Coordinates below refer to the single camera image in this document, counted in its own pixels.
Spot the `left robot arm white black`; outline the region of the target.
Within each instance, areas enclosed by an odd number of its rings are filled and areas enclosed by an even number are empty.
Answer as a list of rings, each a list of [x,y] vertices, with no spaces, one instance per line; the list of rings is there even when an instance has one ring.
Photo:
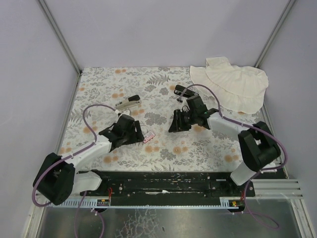
[[[101,185],[101,177],[95,172],[80,174],[79,171],[103,154],[143,141],[139,121],[129,115],[121,115],[117,122],[100,131],[93,142],[77,152],[48,154],[34,179],[32,194],[39,192],[48,199],[48,204],[60,205],[72,194],[96,190]]]

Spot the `red white staple box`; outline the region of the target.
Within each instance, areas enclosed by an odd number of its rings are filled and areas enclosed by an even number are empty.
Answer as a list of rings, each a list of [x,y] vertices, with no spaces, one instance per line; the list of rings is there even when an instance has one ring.
[[[146,144],[148,143],[151,139],[153,139],[155,137],[155,134],[152,132],[152,131],[149,131],[147,132],[145,135],[144,135],[144,140],[143,142]]]

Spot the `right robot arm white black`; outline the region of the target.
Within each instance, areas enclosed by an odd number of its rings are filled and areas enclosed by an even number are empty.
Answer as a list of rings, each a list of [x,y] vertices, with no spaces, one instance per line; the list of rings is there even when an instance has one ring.
[[[280,156],[280,148],[265,122],[250,126],[228,119],[218,109],[207,109],[198,95],[188,98],[186,103],[185,109],[174,110],[168,132],[189,131],[193,125],[199,125],[238,141],[243,162],[230,175],[236,185],[243,185]]]

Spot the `beige and black stapler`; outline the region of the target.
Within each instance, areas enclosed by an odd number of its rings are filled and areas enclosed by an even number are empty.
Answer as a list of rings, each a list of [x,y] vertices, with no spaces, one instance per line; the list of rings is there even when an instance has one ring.
[[[115,105],[118,111],[125,111],[132,107],[138,106],[141,104],[141,99],[139,95],[131,96]]]

